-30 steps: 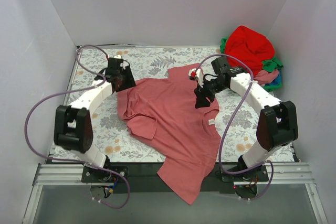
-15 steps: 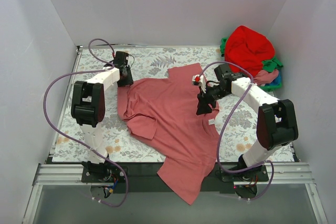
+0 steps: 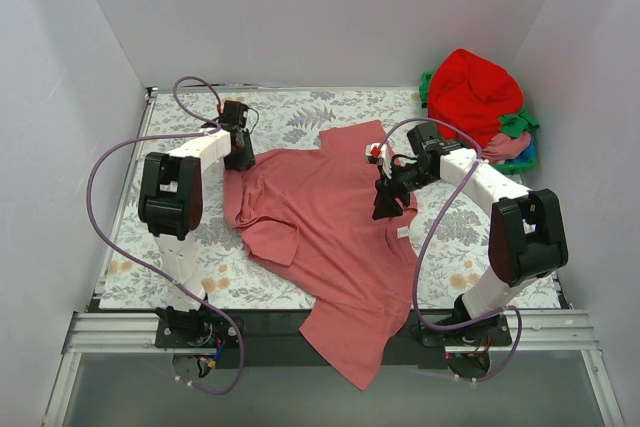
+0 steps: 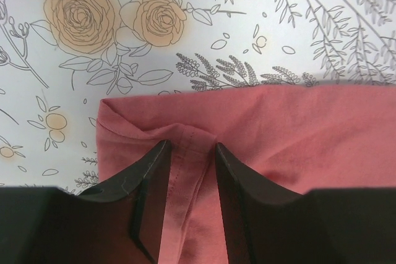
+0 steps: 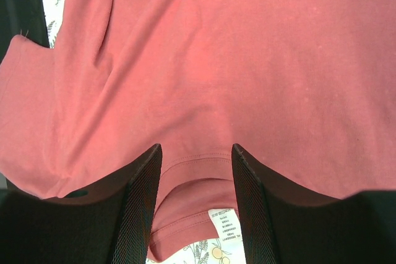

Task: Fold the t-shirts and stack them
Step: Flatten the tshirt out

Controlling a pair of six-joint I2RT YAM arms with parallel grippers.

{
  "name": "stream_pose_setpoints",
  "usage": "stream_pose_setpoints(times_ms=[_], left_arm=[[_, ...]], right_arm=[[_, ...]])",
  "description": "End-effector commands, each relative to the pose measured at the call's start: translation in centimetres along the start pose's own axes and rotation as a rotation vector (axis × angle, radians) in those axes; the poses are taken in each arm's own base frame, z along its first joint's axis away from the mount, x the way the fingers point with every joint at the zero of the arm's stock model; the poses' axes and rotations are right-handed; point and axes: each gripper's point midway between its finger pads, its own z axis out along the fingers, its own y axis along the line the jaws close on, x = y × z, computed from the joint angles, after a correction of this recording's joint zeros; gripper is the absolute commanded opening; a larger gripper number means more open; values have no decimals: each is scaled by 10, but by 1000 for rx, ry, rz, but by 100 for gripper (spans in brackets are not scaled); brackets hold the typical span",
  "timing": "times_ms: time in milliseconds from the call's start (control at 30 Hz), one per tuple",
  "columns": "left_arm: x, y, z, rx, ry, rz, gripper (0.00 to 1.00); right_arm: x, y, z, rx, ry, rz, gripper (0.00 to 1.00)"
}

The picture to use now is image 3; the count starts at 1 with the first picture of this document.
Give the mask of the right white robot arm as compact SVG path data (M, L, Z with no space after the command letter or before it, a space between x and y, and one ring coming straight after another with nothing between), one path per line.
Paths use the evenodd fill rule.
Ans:
M488 270L456 300L447 324L423 323L475 344L488 333L488 320L507 310L524 288L567 264L559 199L549 189L531 190L504 176L483 160L480 144L463 131L445 140L440 120L407 122L413 150L407 164L396 164L386 140L365 150L366 160L379 171L372 217L402 216L412 193L436 181L454 186L456 195L465 194L488 215Z

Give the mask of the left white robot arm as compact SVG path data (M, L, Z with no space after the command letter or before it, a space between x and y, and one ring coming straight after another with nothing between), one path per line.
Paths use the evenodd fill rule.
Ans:
M162 272L171 282L167 304L175 310L197 310L206 297L198 278L194 237L203 214L203 174L218 162L230 171L255 165L247 127L251 110L228 100L218 118L219 131L145 157L138 215L159 248Z

